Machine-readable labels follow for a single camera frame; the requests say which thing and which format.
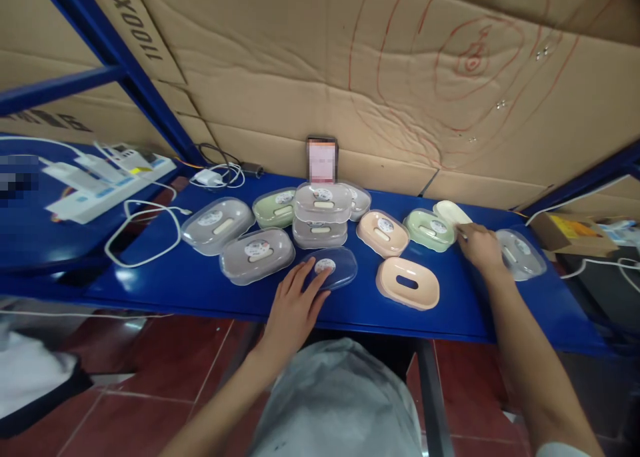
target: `white cloth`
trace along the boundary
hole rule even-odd
[[[10,332],[0,351],[0,418],[66,382],[76,361],[70,354],[49,352],[39,340]]]
[[[420,423],[404,382],[360,344],[318,342],[276,381],[249,455],[418,457]],[[588,456],[552,443],[536,457]]]

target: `hand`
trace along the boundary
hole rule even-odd
[[[458,243],[462,253],[482,275],[507,270],[495,232],[480,224],[460,224],[457,225],[457,229]]]
[[[266,366],[273,378],[288,365],[305,343],[322,304],[331,294],[330,290],[324,290],[316,296],[331,273],[330,269],[323,270],[313,279],[307,290],[302,291],[305,279],[314,264],[313,257],[307,262],[301,262],[280,282],[275,291],[265,335],[253,351],[260,356],[262,365]]]

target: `round sticker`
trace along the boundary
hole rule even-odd
[[[278,194],[275,197],[275,203],[282,205],[282,204],[286,204],[288,202],[291,202],[291,199],[293,199],[293,191],[287,191],[287,192],[283,192]]]
[[[378,229],[382,230],[386,234],[389,234],[390,232],[393,232],[393,223],[389,219],[381,217],[380,219],[378,219]]]
[[[429,225],[431,225],[431,228],[435,230],[438,234],[447,233],[447,226],[440,221],[431,221]]]
[[[522,240],[516,238],[514,243],[515,243],[515,246],[518,248],[518,250],[522,252],[524,255],[531,254],[531,249]]]
[[[329,189],[325,189],[324,187],[315,189],[313,191],[313,196],[318,201],[330,201],[331,199],[333,199],[333,194],[331,194],[331,191]]]
[[[266,240],[256,239],[245,245],[245,254],[249,257],[257,257],[265,254],[270,248],[271,246]]]
[[[320,259],[315,263],[315,267],[313,268],[313,270],[315,270],[316,274],[319,274],[326,268],[330,268],[331,272],[329,274],[333,274],[333,271],[335,270],[335,262],[333,262],[331,259]]]
[[[214,225],[221,218],[222,211],[211,211],[210,213],[206,213],[200,219],[198,219],[198,224],[203,226]]]

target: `person's left hand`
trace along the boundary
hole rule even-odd
[[[262,365],[267,367],[273,378],[288,365],[305,343],[322,304],[331,294],[330,290],[324,290],[316,296],[331,273],[330,269],[323,270],[307,289],[302,291],[305,279],[314,264],[313,257],[307,262],[301,262],[280,282],[275,291],[265,334],[252,352],[260,357]]]

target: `pink soap dish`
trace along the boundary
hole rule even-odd
[[[383,211],[369,211],[360,219],[356,234],[383,258],[398,257],[409,244],[407,229]]]
[[[398,277],[414,285],[401,284]],[[440,301],[440,283],[435,274],[403,258],[390,257],[380,264],[375,284],[384,297],[417,310],[429,310]]]

